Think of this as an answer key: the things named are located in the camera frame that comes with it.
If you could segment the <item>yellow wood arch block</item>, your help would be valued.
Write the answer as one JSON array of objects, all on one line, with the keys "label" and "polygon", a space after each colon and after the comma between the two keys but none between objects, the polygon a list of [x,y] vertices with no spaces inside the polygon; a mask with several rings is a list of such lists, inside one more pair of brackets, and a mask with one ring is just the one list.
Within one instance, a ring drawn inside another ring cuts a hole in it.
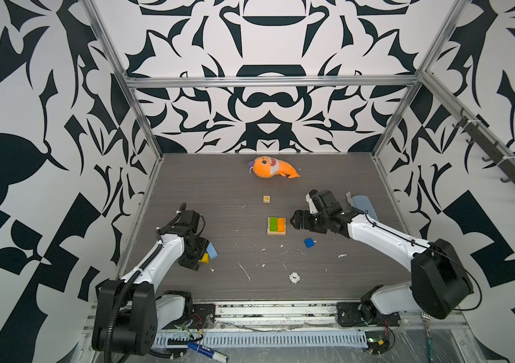
[{"label": "yellow wood arch block", "polygon": [[201,258],[200,263],[209,263],[209,261],[210,261],[210,257],[207,253],[205,253],[203,255],[203,257]]}]

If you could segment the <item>light blue wood block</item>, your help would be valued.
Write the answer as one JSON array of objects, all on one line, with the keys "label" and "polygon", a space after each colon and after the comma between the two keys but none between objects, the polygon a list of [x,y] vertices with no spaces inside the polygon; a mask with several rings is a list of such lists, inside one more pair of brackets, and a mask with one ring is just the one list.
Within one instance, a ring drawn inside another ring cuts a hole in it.
[{"label": "light blue wood block", "polygon": [[209,243],[209,245],[207,246],[207,254],[209,255],[209,258],[211,260],[214,260],[218,257],[218,253],[216,252],[216,249],[212,243]]}]

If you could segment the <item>orange wood block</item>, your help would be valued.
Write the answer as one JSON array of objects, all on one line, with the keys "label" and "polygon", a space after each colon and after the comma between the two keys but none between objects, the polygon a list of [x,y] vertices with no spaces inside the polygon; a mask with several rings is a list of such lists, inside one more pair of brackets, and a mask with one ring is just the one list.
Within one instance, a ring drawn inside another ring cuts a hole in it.
[{"label": "orange wood block", "polygon": [[280,233],[286,232],[286,219],[285,218],[277,219],[277,231]]}]

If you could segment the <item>green wood block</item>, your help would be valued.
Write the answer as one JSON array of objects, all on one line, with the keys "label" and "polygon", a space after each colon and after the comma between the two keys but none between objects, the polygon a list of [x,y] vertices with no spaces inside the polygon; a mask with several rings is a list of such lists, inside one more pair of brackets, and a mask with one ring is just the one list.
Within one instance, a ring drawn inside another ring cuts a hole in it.
[{"label": "green wood block", "polygon": [[272,232],[278,231],[278,218],[277,217],[269,217],[268,228],[269,228],[269,231],[272,231]]}]

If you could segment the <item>natural wood plank block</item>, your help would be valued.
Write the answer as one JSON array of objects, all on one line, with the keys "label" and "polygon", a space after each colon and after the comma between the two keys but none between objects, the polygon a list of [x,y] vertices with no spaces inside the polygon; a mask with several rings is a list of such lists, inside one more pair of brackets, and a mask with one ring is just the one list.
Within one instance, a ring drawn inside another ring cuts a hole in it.
[{"label": "natural wood plank block", "polygon": [[285,231],[270,231],[270,230],[268,230],[267,234],[268,235],[286,235],[286,232]]}]

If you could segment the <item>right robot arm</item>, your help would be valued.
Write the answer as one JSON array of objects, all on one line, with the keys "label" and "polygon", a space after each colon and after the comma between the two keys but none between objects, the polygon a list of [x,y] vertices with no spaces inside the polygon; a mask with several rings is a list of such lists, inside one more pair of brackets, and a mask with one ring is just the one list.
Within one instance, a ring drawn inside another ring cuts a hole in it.
[{"label": "right robot arm", "polygon": [[306,210],[296,210],[291,225],[314,233],[332,232],[361,242],[399,263],[410,280],[373,288],[360,300],[362,319],[400,312],[423,312],[445,319],[480,287],[460,262],[451,243],[404,234],[372,218],[369,211],[342,207],[329,190],[311,190]]}]

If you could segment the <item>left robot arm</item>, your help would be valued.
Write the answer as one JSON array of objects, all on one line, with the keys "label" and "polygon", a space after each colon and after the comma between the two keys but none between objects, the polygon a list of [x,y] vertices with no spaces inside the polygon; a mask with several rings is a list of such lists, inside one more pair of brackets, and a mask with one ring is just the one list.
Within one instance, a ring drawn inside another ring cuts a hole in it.
[{"label": "left robot arm", "polygon": [[92,349],[105,362],[115,355],[125,362],[132,355],[147,355],[157,332],[192,315],[192,297],[169,290],[157,295],[174,264],[197,271],[210,245],[202,237],[205,219],[182,204],[168,224],[155,231],[156,242],[141,262],[117,280],[106,281],[98,292]]}]

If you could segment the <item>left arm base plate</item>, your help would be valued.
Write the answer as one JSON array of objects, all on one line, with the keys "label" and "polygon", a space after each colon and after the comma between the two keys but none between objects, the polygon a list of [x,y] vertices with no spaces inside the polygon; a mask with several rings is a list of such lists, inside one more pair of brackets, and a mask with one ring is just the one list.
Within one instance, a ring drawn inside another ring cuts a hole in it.
[{"label": "left arm base plate", "polygon": [[212,303],[194,304],[192,314],[185,320],[185,326],[189,329],[201,330],[209,328],[215,322],[216,305]]}]

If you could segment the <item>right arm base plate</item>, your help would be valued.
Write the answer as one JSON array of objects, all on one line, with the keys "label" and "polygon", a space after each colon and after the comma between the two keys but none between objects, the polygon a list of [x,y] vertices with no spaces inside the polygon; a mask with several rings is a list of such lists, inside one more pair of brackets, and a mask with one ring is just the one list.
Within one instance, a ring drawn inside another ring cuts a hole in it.
[{"label": "right arm base plate", "polygon": [[370,302],[338,302],[337,323],[343,328],[354,327],[398,327],[401,317],[398,313],[381,314]]}]

